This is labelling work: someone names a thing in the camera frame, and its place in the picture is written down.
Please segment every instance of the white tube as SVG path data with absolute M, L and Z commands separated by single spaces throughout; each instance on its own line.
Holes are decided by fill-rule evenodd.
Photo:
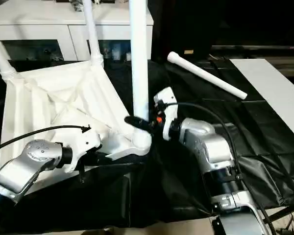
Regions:
M 3 76 L 3 78 L 9 78 L 16 74 L 15 69 L 10 65 L 7 59 L 5 59 L 1 51 L 0 51 L 0 74 Z
M 207 80 L 215 84 L 216 86 L 224 89 L 225 91 L 237 96 L 238 98 L 245 99 L 247 94 L 242 92 L 241 90 L 233 87 L 232 85 L 222 81 L 221 79 L 217 78 L 216 76 L 208 73 L 207 71 L 197 67 L 196 65 L 188 62 L 187 60 L 180 57 L 177 53 L 171 51 L 168 55 L 168 61 L 174 64 L 181 66 L 182 68 L 194 73 L 195 75 Z
M 148 120 L 146 0 L 130 0 L 129 11 L 131 21 L 133 110 L 135 116 Z M 151 136 L 145 131 L 135 129 L 132 142 L 137 148 L 150 148 Z
M 90 61 L 93 65 L 100 64 L 101 66 L 103 66 L 103 56 L 101 55 L 99 50 L 96 25 L 93 17 L 92 0 L 83 0 L 83 5 L 87 31 L 89 34 Z

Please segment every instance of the cabinet door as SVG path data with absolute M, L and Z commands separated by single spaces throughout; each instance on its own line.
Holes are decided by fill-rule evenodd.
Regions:
M 77 59 L 89 60 L 88 32 L 85 25 L 69 25 Z M 105 59 L 130 59 L 131 27 L 129 25 L 96 25 L 100 52 Z M 152 26 L 147 25 L 147 56 L 151 58 Z
M 67 25 L 0 25 L 0 41 L 11 60 L 77 60 Z

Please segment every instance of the floor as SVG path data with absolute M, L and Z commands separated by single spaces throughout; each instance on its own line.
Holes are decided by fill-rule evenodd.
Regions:
M 268 215 L 274 214 L 283 208 L 275 208 L 267 210 Z M 276 229 L 285 228 L 291 218 L 291 215 L 285 216 L 277 221 L 274 221 L 273 225 Z M 294 223 L 291 224 L 290 230 L 294 228 Z M 49 233 L 44 235 L 105 235 L 104 231 L 74 231 L 64 233 Z M 113 235 L 213 235 L 209 218 L 187 220 L 174 223 L 157 223 L 144 229 L 119 229 L 114 228 Z

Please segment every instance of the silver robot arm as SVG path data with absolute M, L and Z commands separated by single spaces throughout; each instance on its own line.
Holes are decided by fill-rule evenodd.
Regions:
M 249 191 L 243 186 L 225 138 L 204 121 L 186 118 L 180 124 L 179 142 L 197 159 L 213 210 L 216 233 L 268 235 Z
M 30 141 L 23 152 L 0 169 L 0 223 L 44 170 L 72 161 L 72 149 L 46 140 Z
M 146 122 L 131 116 L 125 122 L 152 134 L 161 131 L 163 139 L 179 141 L 194 154 L 212 210 L 219 215 L 212 222 L 215 234 L 269 235 L 250 192 L 244 187 L 226 139 L 205 121 L 191 118 L 179 121 L 178 103 L 170 87 L 159 92 L 154 101 L 155 120 Z

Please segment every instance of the black cable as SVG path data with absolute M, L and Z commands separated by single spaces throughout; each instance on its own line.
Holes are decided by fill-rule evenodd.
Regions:
M 176 103 L 167 103 L 165 104 L 167 107 L 168 106 L 171 106 L 171 105 L 183 105 L 183 106 L 191 106 L 191 107 L 195 107 L 195 108 L 198 108 L 208 114 L 210 114 L 211 116 L 213 116 L 220 124 L 221 126 L 224 128 L 225 132 L 226 132 L 226 135 L 229 139 L 229 142 L 230 142 L 230 147 L 232 149 L 232 155 L 233 155 L 233 159 L 234 159 L 234 162 L 235 162 L 235 165 L 237 167 L 237 170 L 238 172 L 242 175 L 242 172 L 241 172 L 241 167 L 240 167 L 240 164 L 239 164 L 239 160 L 238 160 L 238 157 L 237 157 L 237 152 L 236 152 L 236 148 L 235 148 L 235 145 L 234 145 L 234 141 L 233 141 L 233 138 L 229 132 L 229 130 L 227 129 L 225 123 L 222 121 L 222 119 L 219 117 L 219 115 L 217 115 L 216 113 L 214 113 L 213 111 L 211 111 L 210 109 L 207 109 L 206 107 L 203 107 L 199 104 L 193 104 L 193 103 L 188 103 L 188 102 L 176 102 Z M 248 191 L 250 192 L 251 196 L 254 198 L 254 201 L 255 203 L 257 204 L 257 206 L 259 207 L 259 210 L 262 212 L 262 214 L 264 215 L 265 217 L 265 220 L 267 221 L 268 225 L 269 225 L 269 228 L 271 230 L 271 233 L 272 235 L 276 235 L 276 232 L 275 232 L 275 229 L 274 229 L 274 226 L 272 224 L 272 222 L 270 221 L 270 218 L 265 210 L 265 208 L 256 200 L 256 197 L 255 197 L 255 194 L 253 193 L 253 191 L 251 190 L 251 187 L 247 184 L 247 182 L 245 180 L 242 179 L 242 181 L 244 182 L 246 188 L 248 189 Z
M 62 126 L 47 127 L 47 128 L 43 128 L 43 129 L 40 129 L 40 130 L 37 130 L 37 131 L 29 132 L 27 134 L 18 136 L 16 138 L 13 138 L 13 139 L 7 141 L 7 142 L 4 142 L 4 143 L 0 144 L 0 149 L 3 148 L 3 147 L 6 147 L 7 145 L 9 145 L 11 143 L 14 143 L 16 141 L 19 141 L 21 139 L 24 139 L 24 138 L 26 138 L 28 136 L 36 135 L 36 134 L 41 133 L 41 132 L 44 132 L 44 131 L 50 131 L 50 130 L 62 129 L 62 128 L 78 128 L 78 129 L 81 129 L 82 132 L 88 131 L 90 129 L 89 126 L 88 127 L 85 127 L 85 126 L 75 126 L 75 125 L 62 125 Z

